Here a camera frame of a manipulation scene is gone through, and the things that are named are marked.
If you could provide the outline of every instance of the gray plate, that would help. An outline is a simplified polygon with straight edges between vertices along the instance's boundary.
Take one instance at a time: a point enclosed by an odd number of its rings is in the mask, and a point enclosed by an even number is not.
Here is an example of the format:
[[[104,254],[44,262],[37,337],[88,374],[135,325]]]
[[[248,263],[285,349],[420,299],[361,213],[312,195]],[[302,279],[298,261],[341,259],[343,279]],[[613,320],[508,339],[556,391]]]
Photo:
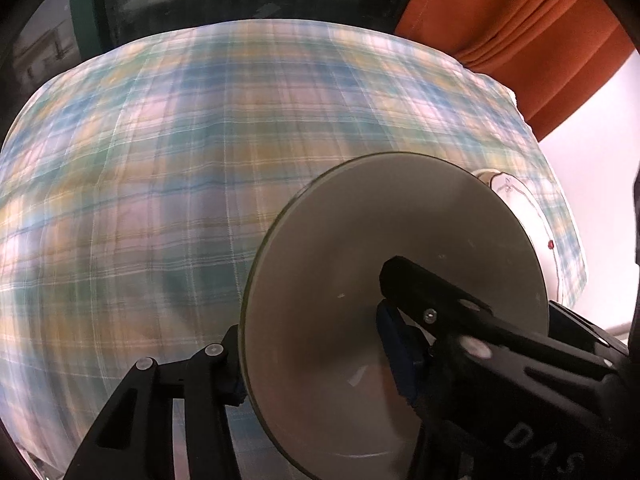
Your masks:
[[[273,443],[322,480],[403,479],[420,421],[399,397],[375,325],[378,274],[399,254],[545,334],[529,238],[474,176],[379,153],[313,181],[255,258],[240,323],[242,373]]]

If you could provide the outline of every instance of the plaid tablecloth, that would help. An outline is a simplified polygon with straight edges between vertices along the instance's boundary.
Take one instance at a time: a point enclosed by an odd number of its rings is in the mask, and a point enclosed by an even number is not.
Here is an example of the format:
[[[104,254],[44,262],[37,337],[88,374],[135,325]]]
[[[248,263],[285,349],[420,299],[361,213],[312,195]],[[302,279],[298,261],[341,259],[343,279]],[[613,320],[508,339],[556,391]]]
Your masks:
[[[139,357],[187,358],[238,322],[258,245],[296,192],[389,150],[523,181],[553,229],[568,303],[578,298],[577,233],[513,95],[438,51],[255,20],[135,41],[46,83],[0,153],[0,416],[11,435],[65,470]],[[302,476],[248,402],[229,416],[244,478]]]

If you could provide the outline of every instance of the metal bolt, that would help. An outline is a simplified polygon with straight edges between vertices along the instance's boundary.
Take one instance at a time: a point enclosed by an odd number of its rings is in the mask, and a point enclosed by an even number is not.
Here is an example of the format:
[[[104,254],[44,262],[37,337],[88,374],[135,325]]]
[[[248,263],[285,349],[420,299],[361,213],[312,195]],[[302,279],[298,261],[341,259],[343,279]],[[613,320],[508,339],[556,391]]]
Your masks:
[[[436,322],[436,319],[438,319],[438,313],[434,309],[428,308],[424,311],[422,319],[427,325],[432,325]]]
[[[136,368],[138,370],[149,370],[154,364],[154,360],[151,357],[141,357],[136,361]]]
[[[204,353],[211,357],[220,355],[224,351],[225,351],[225,348],[219,343],[212,343],[204,349]]]
[[[469,310],[475,310],[476,312],[480,312],[480,307],[477,306],[473,301],[458,300],[458,303],[462,306],[466,306]]]
[[[461,336],[460,346],[462,346],[468,354],[478,359],[490,359],[492,356],[491,349],[475,337],[469,337],[468,335]]]

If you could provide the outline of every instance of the curtain fold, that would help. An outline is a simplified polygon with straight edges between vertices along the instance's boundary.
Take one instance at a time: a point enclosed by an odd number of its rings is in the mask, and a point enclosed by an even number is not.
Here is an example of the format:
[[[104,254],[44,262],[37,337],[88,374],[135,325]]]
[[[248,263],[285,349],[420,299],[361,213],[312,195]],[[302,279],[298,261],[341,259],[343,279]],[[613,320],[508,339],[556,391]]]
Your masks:
[[[396,34],[513,89],[538,140],[634,49],[602,0],[410,0]]]

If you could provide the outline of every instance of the white wall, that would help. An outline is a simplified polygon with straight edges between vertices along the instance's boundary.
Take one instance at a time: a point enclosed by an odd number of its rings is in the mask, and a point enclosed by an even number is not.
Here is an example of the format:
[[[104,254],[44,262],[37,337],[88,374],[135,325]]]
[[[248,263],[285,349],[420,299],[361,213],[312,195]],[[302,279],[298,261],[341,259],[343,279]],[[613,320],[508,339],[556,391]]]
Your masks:
[[[589,279],[576,311],[630,322],[638,290],[633,184],[640,162],[640,55],[540,143],[574,213]]]

